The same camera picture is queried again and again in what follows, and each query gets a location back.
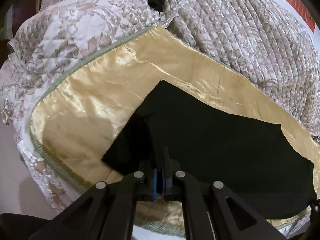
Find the gold satin bedspread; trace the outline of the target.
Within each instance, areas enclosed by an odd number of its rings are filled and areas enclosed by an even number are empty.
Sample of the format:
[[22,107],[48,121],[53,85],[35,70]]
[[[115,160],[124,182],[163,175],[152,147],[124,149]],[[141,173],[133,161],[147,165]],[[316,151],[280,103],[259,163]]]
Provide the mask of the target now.
[[57,79],[31,113],[30,137],[62,180],[73,204],[99,181],[115,184],[132,167],[131,150],[120,166],[102,162],[134,111],[161,81],[229,114],[279,124],[289,144],[314,164],[319,191],[319,145],[291,114],[249,79],[196,51],[161,27],[143,29],[88,55]]

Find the black pants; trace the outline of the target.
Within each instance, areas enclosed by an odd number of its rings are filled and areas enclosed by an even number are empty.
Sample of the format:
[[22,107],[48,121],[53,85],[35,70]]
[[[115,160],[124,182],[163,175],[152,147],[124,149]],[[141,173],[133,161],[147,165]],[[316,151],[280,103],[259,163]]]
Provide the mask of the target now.
[[181,170],[221,181],[267,219],[293,217],[317,195],[311,161],[279,124],[233,115],[161,81],[131,115],[102,160],[127,175],[168,150]]

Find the beige floral quilted comforter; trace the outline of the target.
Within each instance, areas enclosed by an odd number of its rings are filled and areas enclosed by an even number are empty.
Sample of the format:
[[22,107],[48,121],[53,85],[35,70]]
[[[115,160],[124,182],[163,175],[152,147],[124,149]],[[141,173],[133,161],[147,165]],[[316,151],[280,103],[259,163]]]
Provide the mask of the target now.
[[247,77],[319,136],[319,50],[275,0],[48,0],[19,27],[1,65],[1,121],[12,122],[19,154],[49,205],[71,196],[30,143],[27,120],[44,91],[87,55],[150,25]]

